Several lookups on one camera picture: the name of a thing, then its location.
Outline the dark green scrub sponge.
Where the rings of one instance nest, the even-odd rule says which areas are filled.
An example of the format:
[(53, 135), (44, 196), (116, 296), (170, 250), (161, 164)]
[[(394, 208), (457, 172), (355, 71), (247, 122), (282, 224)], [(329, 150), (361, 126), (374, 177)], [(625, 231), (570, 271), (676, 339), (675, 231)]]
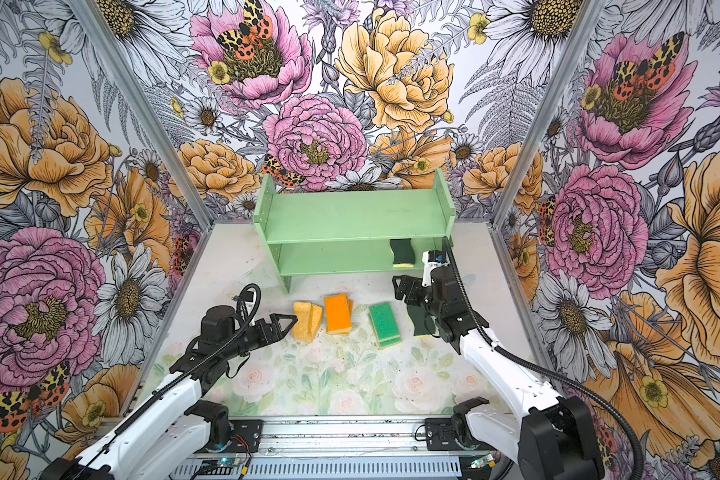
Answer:
[(413, 268), (415, 266), (416, 253), (411, 239), (391, 239), (389, 246), (393, 256), (392, 266), (394, 268)]
[(437, 333), (437, 327), (425, 308), (408, 305), (407, 314), (413, 324), (414, 337), (434, 336)]

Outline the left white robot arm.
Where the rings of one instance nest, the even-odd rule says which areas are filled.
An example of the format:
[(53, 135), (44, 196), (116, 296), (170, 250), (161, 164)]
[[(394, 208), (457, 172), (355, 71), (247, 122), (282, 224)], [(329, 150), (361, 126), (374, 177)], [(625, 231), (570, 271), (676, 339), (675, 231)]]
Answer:
[(293, 314), (251, 320), (232, 306), (210, 308), (200, 334), (161, 384), (113, 430), (74, 459), (58, 458), (42, 479), (163, 479), (192, 454), (224, 450), (235, 439), (228, 408), (204, 395), (229, 361), (283, 340)]

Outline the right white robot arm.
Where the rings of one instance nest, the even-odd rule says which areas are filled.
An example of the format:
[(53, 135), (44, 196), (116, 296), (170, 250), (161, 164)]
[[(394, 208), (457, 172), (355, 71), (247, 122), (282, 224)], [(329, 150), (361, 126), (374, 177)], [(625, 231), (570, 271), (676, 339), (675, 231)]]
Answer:
[(563, 397), (512, 360), (488, 322), (469, 305), (450, 266), (428, 278), (399, 275), (394, 296), (414, 319), (430, 319), (439, 337), (489, 381), (506, 412), (483, 397), (458, 404), (451, 416), (456, 441), (465, 449), (490, 447), (514, 462), (526, 479), (601, 479), (605, 468), (589, 409)]

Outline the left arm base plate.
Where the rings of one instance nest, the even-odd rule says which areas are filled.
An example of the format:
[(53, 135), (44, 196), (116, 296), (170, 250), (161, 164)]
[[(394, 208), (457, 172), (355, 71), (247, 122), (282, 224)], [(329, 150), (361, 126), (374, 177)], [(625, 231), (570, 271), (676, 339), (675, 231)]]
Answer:
[(211, 453), (257, 453), (264, 421), (260, 419), (217, 420), (212, 425), (207, 450)]

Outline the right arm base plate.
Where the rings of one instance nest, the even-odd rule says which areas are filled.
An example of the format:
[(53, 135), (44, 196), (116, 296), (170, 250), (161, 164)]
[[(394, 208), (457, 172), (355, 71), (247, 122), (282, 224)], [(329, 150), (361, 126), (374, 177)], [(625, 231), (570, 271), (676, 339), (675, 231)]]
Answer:
[(450, 418), (430, 417), (424, 420), (424, 442), (428, 451), (468, 451), (475, 446), (461, 438)]

